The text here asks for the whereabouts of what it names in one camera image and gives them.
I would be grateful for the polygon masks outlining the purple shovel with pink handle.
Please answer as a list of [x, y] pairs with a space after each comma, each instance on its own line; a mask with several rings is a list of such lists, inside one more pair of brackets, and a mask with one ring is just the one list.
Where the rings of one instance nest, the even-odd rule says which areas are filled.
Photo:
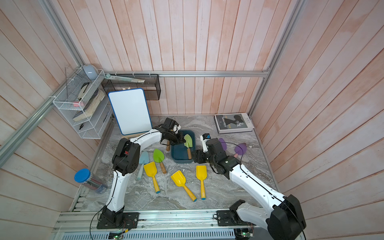
[[223, 138], [219, 138], [219, 141], [222, 145], [223, 150], [226, 151], [227, 150], [227, 143], [225, 142], [225, 140]]

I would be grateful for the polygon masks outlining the light green shovel wooden handle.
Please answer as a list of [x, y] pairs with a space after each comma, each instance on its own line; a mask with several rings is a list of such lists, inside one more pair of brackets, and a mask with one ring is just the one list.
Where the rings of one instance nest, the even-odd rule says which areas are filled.
[[191, 148], [193, 147], [193, 140], [192, 140], [192, 137], [189, 135], [189, 134], [186, 134], [184, 136], [184, 139], [185, 139], [185, 147], [187, 148], [187, 154], [188, 154], [188, 158], [189, 160], [192, 159], [192, 153], [191, 153]]

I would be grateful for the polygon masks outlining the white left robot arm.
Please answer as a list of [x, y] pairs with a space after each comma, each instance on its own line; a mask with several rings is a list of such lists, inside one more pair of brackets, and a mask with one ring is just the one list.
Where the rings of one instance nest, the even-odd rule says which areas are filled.
[[114, 227], [119, 227], [123, 223], [125, 192], [131, 174], [139, 166], [141, 150], [163, 140], [168, 140], [171, 145], [186, 142], [181, 134], [181, 126], [175, 120], [166, 118], [163, 124], [153, 127], [139, 137], [120, 140], [112, 158], [114, 174], [112, 190], [102, 209], [101, 220]]

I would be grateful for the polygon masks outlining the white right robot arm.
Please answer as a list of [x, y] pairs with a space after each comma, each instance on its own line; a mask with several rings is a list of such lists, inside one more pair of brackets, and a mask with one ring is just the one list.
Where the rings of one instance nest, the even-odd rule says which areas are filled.
[[222, 143], [210, 134], [200, 137], [202, 150], [197, 150], [194, 161], [209, 164], [218, 175], [241, 186], [261, 207], [245, 201], [237, 201], [230, 207], [234, 221], [250, 223], [269, 232], [274, 240], [304, 240], [307, 226], [300, 201], [293, 195], [288, 197], [269, 187], [250, 172], [241, 160], [228, 156]]

